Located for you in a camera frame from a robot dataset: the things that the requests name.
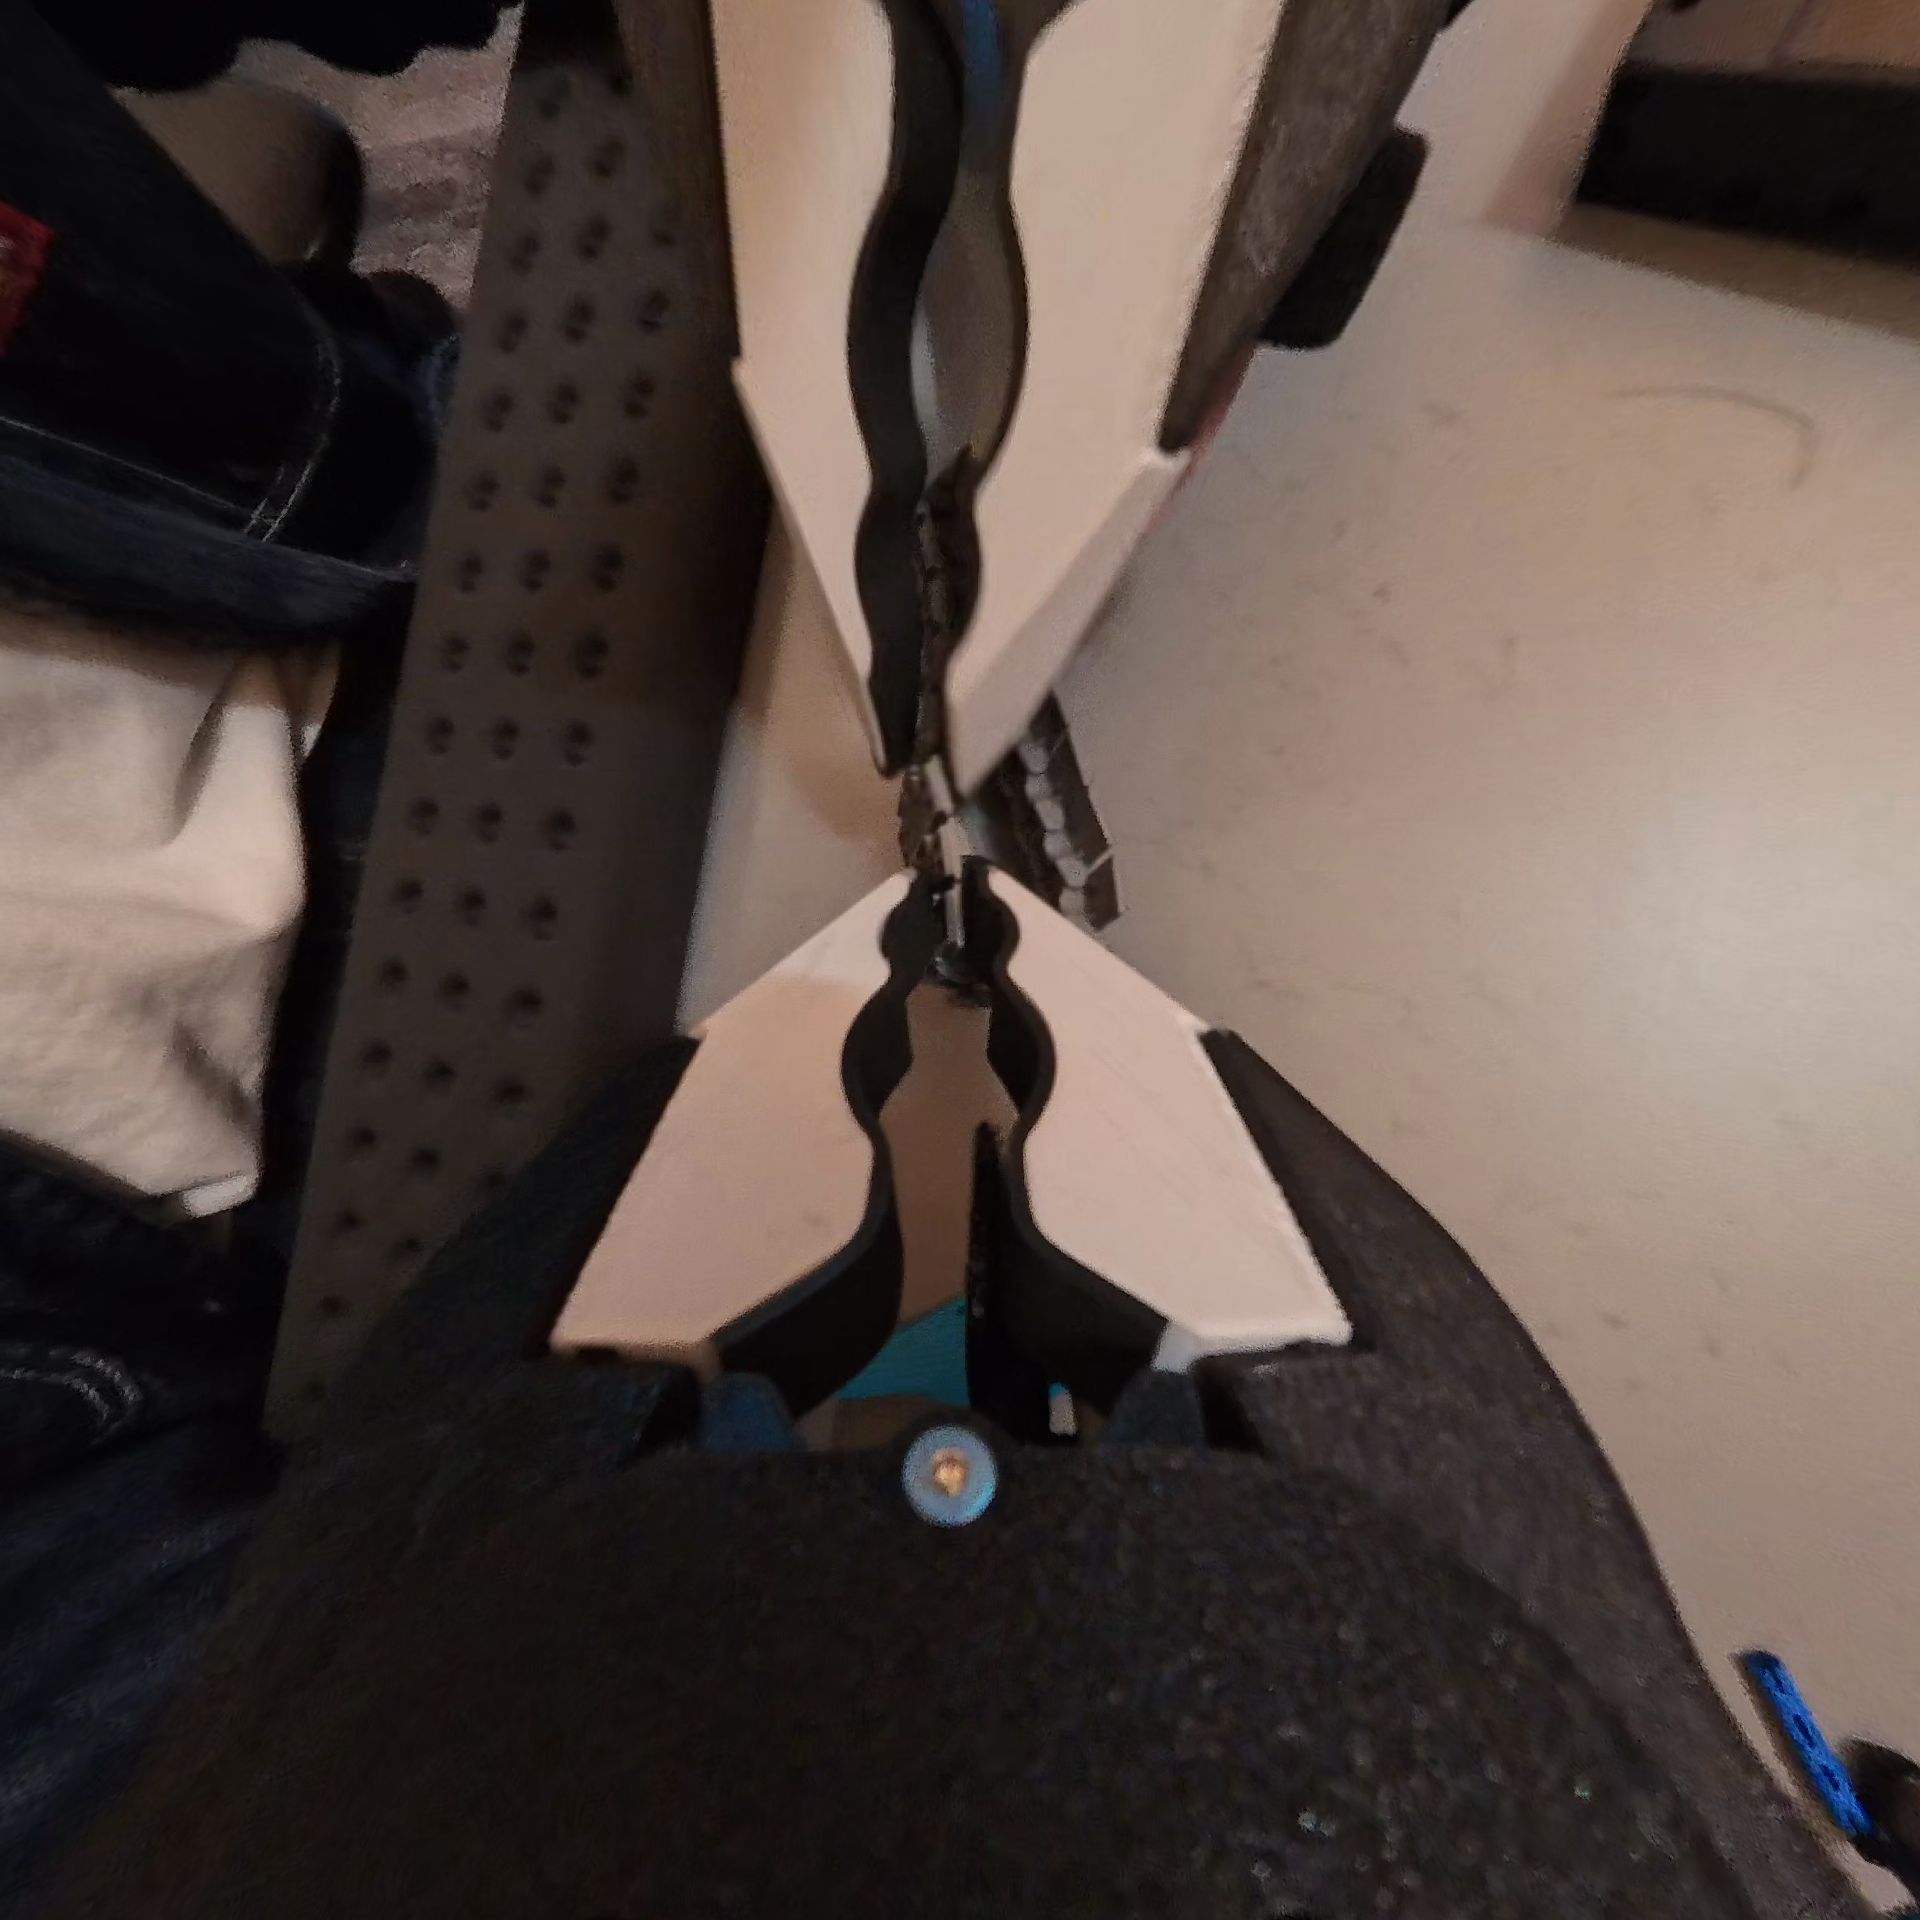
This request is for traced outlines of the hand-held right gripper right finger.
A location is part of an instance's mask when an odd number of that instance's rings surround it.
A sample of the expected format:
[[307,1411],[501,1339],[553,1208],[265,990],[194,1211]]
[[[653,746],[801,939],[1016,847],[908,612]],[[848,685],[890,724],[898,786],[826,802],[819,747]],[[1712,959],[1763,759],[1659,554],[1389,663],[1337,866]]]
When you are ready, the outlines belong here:
[[1218,1032],[995,864],[966,864],[962,901],[1012,1108],[986,1189],[992,1342],[1034,1374],[1347,1347]]

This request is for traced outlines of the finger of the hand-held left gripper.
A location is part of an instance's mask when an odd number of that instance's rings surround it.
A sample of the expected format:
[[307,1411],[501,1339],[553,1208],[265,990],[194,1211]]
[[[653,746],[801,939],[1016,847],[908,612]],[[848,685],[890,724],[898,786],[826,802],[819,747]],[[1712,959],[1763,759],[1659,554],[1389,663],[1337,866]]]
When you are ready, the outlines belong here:
[[1162,443],[1282,2],[995,5],[1000,235],[1024,352],[972,494],[977,598],[945,671],[945,764],[973,796],[1168,506]]
[[908,5],[715,2],[710,48],[736,391],[826,594],[874,759],[898,774],[921,687],[921,22]]

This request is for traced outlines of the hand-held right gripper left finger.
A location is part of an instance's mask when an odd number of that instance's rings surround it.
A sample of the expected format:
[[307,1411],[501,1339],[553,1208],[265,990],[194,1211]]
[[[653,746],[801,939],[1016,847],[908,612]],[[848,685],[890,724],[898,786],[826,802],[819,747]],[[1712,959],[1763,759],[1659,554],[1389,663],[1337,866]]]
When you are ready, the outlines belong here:
[[894,875],[694,1028],[558,1354],[698,1374],[858,1374],[878,1356],[905,1271],[880,1115],[937,944],[932,887]]

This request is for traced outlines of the grey toy track belt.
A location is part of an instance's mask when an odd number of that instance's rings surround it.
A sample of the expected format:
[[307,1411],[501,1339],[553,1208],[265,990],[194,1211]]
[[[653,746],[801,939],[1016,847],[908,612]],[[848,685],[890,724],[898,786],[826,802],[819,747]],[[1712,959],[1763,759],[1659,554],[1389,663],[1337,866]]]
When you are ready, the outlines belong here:
[[909,870],[934,880],[962,855],[986,858],[1098,936],[1121,916],[1121,884],[1060,699],[1042,699],[972,797],[954,796],[945,767],[945,669],[977,598],[970,509],[980,472],[977,447],[961,445],[930,475],[917,509],[921,647],[913,755],[898,786],[898,850]]

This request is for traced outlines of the black motor battery block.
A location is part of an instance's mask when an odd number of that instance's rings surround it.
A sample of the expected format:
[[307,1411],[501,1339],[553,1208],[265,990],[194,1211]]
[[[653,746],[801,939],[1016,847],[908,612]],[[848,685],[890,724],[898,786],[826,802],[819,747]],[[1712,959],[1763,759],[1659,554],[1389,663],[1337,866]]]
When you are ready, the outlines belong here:
[[1651,5],[1576,200],[1916,262],[1917,5]]

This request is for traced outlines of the blue brick separator tool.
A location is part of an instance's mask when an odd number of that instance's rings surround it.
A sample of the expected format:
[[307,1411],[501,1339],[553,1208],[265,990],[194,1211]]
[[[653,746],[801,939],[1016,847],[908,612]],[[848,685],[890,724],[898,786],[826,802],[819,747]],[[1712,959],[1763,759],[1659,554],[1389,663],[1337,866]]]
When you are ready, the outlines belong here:
[[837,1398],[841,1403],[913,1398],[972,1407],[966,1298],[954,1295],[924,1316],[900,1323]]

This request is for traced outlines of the black dimpled pad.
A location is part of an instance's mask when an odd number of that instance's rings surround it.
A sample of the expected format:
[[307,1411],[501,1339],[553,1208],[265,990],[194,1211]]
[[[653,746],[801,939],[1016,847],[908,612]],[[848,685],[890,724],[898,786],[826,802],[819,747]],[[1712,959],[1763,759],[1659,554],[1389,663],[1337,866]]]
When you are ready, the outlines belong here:
[[708,5],[525,5],[267,1396],[678,1021],[770,502]]

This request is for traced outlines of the person's denim jacket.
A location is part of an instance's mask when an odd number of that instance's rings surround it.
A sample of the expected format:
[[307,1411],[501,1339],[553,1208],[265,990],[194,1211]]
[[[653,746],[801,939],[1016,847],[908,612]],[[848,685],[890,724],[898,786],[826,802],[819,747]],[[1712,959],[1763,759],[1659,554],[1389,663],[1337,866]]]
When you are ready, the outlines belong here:
[[366,26],[4,5],[4,608],[339,654],[251,1197],[170,1216],[4,1141],[4,1916],[125,1780],[276,1475],[260,1407],[460,362],[438,292],[352,268],[361,162],[324,109],[257,149],[229,126],[219,192],[123,93],[218,82],[248,38],[394,67],[430,37]]

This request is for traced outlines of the dark blue toy beam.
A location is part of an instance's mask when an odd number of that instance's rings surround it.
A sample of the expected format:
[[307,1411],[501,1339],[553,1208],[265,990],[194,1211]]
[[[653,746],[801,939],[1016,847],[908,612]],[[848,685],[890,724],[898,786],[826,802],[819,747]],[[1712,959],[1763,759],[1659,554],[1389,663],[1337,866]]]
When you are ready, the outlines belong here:
[[1739,1650],[1734,1664],[1793,1776],[1837,1835],[1854,1847],[1869,1845],[1877,1837],[1874,1818],[1787,1664],[1764,1648]]

